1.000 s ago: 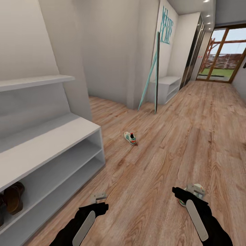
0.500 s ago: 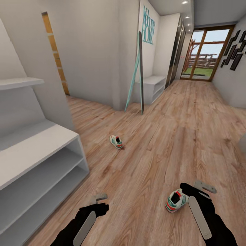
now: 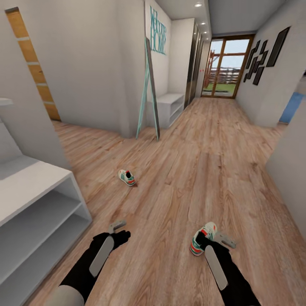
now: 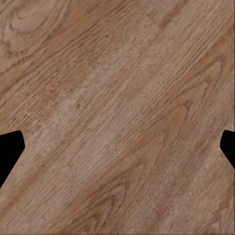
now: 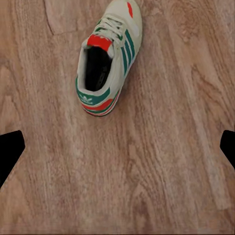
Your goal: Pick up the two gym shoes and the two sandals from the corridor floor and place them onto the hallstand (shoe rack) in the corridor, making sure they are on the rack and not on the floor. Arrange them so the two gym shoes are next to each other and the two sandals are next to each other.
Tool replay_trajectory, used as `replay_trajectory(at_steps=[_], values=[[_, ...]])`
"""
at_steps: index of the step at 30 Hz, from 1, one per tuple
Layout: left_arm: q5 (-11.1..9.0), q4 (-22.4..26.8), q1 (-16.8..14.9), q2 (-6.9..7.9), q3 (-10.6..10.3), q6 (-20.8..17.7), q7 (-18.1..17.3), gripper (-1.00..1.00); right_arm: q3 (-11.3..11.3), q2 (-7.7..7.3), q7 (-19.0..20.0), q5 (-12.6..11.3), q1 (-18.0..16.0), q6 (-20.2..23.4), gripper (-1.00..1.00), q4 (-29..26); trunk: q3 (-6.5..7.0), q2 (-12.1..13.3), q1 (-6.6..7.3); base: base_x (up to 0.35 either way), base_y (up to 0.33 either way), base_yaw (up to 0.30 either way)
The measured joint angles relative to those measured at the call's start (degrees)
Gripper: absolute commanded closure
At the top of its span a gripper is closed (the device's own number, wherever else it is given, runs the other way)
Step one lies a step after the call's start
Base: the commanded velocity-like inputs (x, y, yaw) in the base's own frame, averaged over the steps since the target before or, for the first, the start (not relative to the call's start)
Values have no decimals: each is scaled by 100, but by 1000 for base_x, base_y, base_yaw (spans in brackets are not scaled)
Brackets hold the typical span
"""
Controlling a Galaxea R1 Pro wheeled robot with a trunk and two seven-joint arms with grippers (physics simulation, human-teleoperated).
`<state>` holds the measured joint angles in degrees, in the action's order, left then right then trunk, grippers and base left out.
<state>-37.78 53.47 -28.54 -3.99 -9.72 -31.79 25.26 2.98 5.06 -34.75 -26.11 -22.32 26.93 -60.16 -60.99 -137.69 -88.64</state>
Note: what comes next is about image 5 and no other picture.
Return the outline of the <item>gym shoe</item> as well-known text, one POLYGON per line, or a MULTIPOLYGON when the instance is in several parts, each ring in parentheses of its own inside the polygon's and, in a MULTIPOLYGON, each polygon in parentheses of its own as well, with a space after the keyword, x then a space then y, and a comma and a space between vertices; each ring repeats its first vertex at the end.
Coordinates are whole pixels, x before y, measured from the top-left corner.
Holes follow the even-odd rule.
POLYGON ((142 43, 142 17, 134 0, 111 0, 102 19, 81 46, 76 90, 93 117, 115 107, 142 43))

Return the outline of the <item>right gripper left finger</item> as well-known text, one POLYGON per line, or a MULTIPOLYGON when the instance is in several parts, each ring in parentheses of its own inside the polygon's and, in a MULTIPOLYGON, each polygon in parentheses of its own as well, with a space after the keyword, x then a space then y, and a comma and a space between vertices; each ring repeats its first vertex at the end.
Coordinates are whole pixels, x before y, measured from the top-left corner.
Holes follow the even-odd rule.
POLYGON ((0 136, 0 188, 24 150, 24 138, 20 130, 0 136))

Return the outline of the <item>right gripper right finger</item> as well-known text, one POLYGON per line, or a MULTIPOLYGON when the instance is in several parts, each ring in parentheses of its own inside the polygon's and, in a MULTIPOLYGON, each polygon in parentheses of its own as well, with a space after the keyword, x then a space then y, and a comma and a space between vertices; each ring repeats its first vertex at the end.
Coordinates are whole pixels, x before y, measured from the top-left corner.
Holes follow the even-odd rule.
POLYGON ((220 148, 235 168, 235 132, 229 130, 223 132, 220 148))

